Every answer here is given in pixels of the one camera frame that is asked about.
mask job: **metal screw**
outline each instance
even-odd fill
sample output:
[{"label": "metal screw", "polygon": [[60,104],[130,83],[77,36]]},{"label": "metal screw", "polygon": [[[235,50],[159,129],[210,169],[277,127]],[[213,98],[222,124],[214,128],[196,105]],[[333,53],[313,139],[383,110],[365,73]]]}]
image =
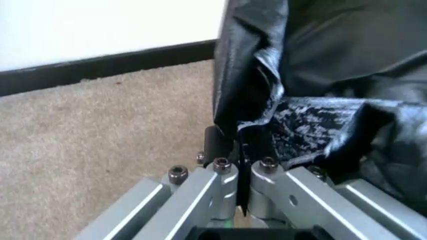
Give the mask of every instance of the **metal screw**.
[{"label": "metal screw", "polygon": [[175,165],[167,173],[169,182],[175,185],[181,185],[189,176],[189,170],[183,165]]},{"label": "metal screw", "polygon": [[213,160],[213,170],[218,174],[228,174],[232,169],[231,162],[225,157],[218,157]]},{"label": "metal screw", "polygon": [[277,171],[279,166],[279,162],[269,156],[264,157],[260,162],[259,162],[259,168],[266,174],[272,174],[274,172]]},{"label": "metal screw", "polygon": [[199,151],[197,153],[197,164],[204,164],[205,163],[205,152],[204,151]]},{"label": "metal screw", "polygon": [[313,175],[315,175],[316,178],[322,180],[323,182],[326,181],[327,173],[324,169],[316,165],[310,165],[307,167],[307,170],[309,170]]}]

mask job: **black cloth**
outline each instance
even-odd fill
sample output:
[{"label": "black cloth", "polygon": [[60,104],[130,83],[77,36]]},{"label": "black cloth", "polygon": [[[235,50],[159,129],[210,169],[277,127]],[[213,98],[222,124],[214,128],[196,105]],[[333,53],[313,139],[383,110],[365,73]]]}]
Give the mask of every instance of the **black cloth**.
[{"label": "black cloth", "polygon": [[308,162],[426,214],[426,13],[423,0],[230,0],[215,124],[264,126],[285,166],[319,153]]}]

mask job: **black leather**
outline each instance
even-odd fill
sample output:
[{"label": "black leather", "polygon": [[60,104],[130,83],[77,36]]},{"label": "black leather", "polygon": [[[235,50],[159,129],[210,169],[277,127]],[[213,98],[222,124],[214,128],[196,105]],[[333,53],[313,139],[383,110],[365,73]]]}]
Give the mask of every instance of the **black leather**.
[{"label": "black leather", "polygon": [[263,126],[285,167],[362,177],[427,214],[426,13],[423,0],[230,0],[215,124]]}]

